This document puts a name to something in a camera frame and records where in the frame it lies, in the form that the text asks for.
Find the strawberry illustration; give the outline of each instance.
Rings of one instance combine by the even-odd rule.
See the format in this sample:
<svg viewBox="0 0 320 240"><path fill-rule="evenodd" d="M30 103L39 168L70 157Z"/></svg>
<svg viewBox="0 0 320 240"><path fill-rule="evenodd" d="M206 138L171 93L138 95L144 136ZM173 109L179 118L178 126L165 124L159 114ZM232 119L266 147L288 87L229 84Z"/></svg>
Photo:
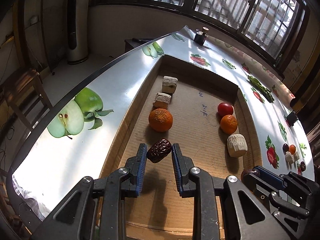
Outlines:
<svg viewBox="0 0 320 240"><path fill-rule="evenodd" d="M278 157L278 155L276 153L276 148L272 144L269 135L268 135L267 140L265 141L265 143L266 143L266 147L267 147L267 158L268 158L268 161L270 162L270 164L272 165L273 168L278 169L279 168L279 165L278 165L279 157Z"/></svg>
<svg viewBox="0 0 320 240"><path fill-rule="evenodd" d="M279 94L278 94L278 91L277 91L277 89L276 89L276 85L273 85L273 86L272 86L272 91L273 91L273 93L277 96L277 98L279 98Z"/></svg>
<svg viewBox="0 0 320 240"><path fill-rule="evenodd" d="M299 164L299 163L297 164L297 168L298 168L298 175L302 175L302 172L301 172L301 168L300 168L300 164Z"/></svg>
<svg viewBox="0 0 320 240"><path fill-rule="evenodd" d="M260 94L258 93L258 91L255 90L255 88L253 88L253 87L251 88L251 90L253 91L253 94L255 95L255 97L256 97L257 99L259 99L261 103L264 104L264 99L260 96Z"/></svg>
<svg viewBox="0 0 320 240"><path fill-rule="evenodd" d="M249 68L247 67L247 65L246 65L245 63L242 63L241 66L242 66L242 69L243 69L244 71L246 71L248 74L252 74L251 71L249 70Z"/></svg>
<svg viewBox="0 0 320 240"><path fill-rule="evenodd" d="M201 66L211 66L204 58L200 57L199 54L191 54L190 58Z"/></svg>

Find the metal screw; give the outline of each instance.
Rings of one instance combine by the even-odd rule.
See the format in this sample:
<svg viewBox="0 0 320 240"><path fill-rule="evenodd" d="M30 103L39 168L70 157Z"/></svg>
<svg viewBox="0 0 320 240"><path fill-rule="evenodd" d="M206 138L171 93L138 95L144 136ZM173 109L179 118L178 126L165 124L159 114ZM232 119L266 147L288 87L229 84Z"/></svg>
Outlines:
<svg viewBox="0 0 320 240"><path fill-rule="evenodd" d="M191 172L192 172L193 174L199 174L200 171L201 171L201 169L199 169L198 167L193 167L193 168L191 168Z"/></svg>
<svg viewBox="0 0 320 240"><path fill-rule="evenodd" d="M85 176L82 178L83 183L89 183L91 180L92 180L92 178L90 176Z"/></svg>
<svg viewBox="0 0 320 240"><path fill-rule="evenodd" d="M233 183L233 182L237 182L238 178L236 176L234 176L234 175L230 175L228 177L228 180Z"/></svg>
<svg viewBox="0 0 320 240"><path fill-rule="evenodd" d="M121 173L121 174L126 174L128 172L128 169L127 168L120 168L118 170L118 172Z"/></svg>

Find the small red fruit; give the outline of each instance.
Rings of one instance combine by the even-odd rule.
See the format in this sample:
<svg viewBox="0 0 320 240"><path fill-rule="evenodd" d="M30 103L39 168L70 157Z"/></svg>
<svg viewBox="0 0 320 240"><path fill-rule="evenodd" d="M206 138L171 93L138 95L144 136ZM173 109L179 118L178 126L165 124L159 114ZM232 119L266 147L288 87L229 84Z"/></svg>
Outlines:
<svg viewBox="0 0 320 240"><path fill-rule="evenodd" d="M221 117L224 117L227 114L233 114L233 107L228 103L220 103L218 105L218 113Z"/></svg>

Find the window frame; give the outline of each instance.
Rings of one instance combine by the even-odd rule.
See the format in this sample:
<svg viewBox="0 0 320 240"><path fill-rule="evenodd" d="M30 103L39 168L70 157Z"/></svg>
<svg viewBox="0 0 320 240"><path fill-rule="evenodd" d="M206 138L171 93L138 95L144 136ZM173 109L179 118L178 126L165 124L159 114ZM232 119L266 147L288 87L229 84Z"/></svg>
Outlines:
<svg viewBox="0 0 320 240"><path fill-rule="evenodd" d="M299 24L303 17L305 17L306 13L304 11L308 11L308 6L304 3L303 0L296 0L299 4L298 11L296 13L296 17L292 24L292 28L287 33L287 38L280 49L276 58L273 58L268 52L266 52L262 47L256 44L253 40L246 37L242 31L246 27L246 25L250 21L251 13L254 11L255 5L257 0L250 0L249 7L247 9L246 14L241 22L241 25L238 29L234 29L231 26L214 19L208 15L205 15L201 12L195 10L198 0L184 0L183 5L175 5L171 3L166 3L162 1L155 1L155 0L90 0L90 6L97 6L97 5L133 5L133 6L140 6L140 7L149 7L149 8L156 8L160 10L169 11L172 13L176 13L179 15L183 15L197 21L200 21L204 24L207 24L223 33L231 36L236 41L242 43L246 47L248 47L251 51L256 53L259 57L261 57L267 64L269 64L281 77L283 76L283 71L288 65L288 59L284 59L281 56L284 55L285 52L288 50L288 44L290 43L290 38L294 36L295 33L299 33L298 35L301 37L304 35L306 24L301 25Z"/></svg>

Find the table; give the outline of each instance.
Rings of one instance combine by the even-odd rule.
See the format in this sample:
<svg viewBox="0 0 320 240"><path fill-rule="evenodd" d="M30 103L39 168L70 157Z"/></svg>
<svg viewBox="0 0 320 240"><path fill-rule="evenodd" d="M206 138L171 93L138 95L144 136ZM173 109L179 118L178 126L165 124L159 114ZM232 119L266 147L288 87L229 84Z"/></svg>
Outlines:
<svg viewBox="0 0 320 240"><path fill-rule="evenodd" d="M247 100L258 134L261 157L257 161L265 168L276 174L298 172L296 165L289 166L285 162L282 145L287 142L289 145L297 146L299 161L304 160L306 163L307 169L303 176L314 180L311 150L301 123L297 121L293 127L285 124L284 116L291 111L288 103L291 96L289 90L285 88L282 91L283 84L269 70L249 56L241 54L236 48L213 37L202 47L193 42L194 35L194 31L184 27L177 33L157 39L156 42L165 54L206 68L239 86ZM114 143L123 117L146 76L161 57L152 54L152 50L148 52L145 46L141 45L120 56L79 83L50 110L21 147L8 175L8 178L13 178L15 188L12 180L8 179L7 189L15 211L18 212L20 209L20 213L24 207L21 214L24 223L34 223L33 228L29 228L31 231L36 228L36 223L40 222L34 222L34 212L40 213L43 219L82 177L91 176L96 179L102 175L101 170L105 160L108 160L108 151ZM271 77L271 82L275 83L275 87L272 87L274 103L269 103L252 89L247 81L249 73L263 84L268 82L266 76ZM77 135L53 137L46 127L59 116L63 107L67 104L70 106L69 103L73 102L74 97L85 87L101 98L103 107L98 100L86 113L93 113L95 110L106 111L100 113L102 116L93 117L90 113L88 115L88 118L99 118L101 122L97 121L96 126L102 126L92 129L95 128L94 121L84 122L81 132ZM75 134L77 127L75 130L69 129L69 134ZM300 143L304 144L306 149L301 149ZM270 151L270 147L275 149L277 155L276 166L271 165L268 160L267 152ZM29 211L24 200L18 197L16 192L24 198L31 197L37 200L38 207L32 208L34 212Z"/></svg>

